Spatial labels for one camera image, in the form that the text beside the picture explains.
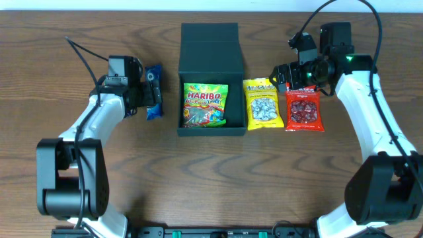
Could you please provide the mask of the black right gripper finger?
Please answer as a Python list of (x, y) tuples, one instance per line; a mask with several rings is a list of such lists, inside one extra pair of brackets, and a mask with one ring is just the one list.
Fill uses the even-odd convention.
[(313, 61), (318, 57), (318, 51), (313, 37), (308, 33), (298, 32), (288, 41), (291, 49), (296, 50), (300, 65)]
[(286, 92), (286, 81), (285, 78), (286, 65), (275, 66), (269, 76), (269, 81), (276, 88), (279, 93)]

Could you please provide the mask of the blue Oreo cookie pack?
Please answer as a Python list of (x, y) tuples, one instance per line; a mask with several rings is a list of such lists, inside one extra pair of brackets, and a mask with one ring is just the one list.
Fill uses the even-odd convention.
[(147, 116), (146, 120), (154, 120), (156, 118), (161, 118), (163, 115), (162, 109), (162, 96), (161, 96), (161, 78), (162, 78), (162, 65), (157, 64), (151, 67), (145, 68), (145, 79), (150, 84), (152, 89), (152, 95), (154, 99), (154, 106), (147, 106)]

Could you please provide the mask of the yellow Hacks candy bag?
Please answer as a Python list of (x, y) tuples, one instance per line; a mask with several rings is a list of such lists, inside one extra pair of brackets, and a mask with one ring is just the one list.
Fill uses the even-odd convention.
[(278, 92), (269, 78), (245, 79), (243, 89), (246, 99), (247, 130), (283, 128)]

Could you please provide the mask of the red Hacks candy bag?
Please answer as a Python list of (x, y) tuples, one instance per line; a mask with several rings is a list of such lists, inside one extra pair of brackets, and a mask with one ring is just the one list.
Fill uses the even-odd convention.
[(323, 132), (320, 115), (320, 95), (313, 86), (286, 91), (287, 131)]

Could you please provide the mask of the green Haribo gummy bag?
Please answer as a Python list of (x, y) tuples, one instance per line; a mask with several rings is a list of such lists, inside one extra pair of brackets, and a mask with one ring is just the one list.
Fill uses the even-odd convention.
[(217, 128), (226, 124), (225, 103), (229, 86), (185, 83), (182, 109), (184, 128)]

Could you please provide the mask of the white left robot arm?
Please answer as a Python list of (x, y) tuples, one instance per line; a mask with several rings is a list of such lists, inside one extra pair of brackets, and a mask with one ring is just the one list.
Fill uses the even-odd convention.
[(77, 121), (58, 138), (36, 146), (37, 208), (45, 216), (66, 220), (52, 237), (141, 237), (142, 229), (110, 202), (103, 147), (114, 128), (139, 107), (162, 101), (160, 78), (147, 73), (104, 75), (90, 92)]

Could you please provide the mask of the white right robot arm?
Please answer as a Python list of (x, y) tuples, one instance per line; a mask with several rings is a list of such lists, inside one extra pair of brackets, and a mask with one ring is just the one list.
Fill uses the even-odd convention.
[(422, 210), (422, 156), (407, 140), (383, 95), (375, 56), (356, 54), (348, 30), (322, 30), (319, 43), (298, 32), (295, 62), (276, 66), (271, 83), (289, 93), (324, 86), (342, 102), (363, 162), (346, 185), (344, 203), (315, 222), (315, 237), (356, 237), (416, 219)]

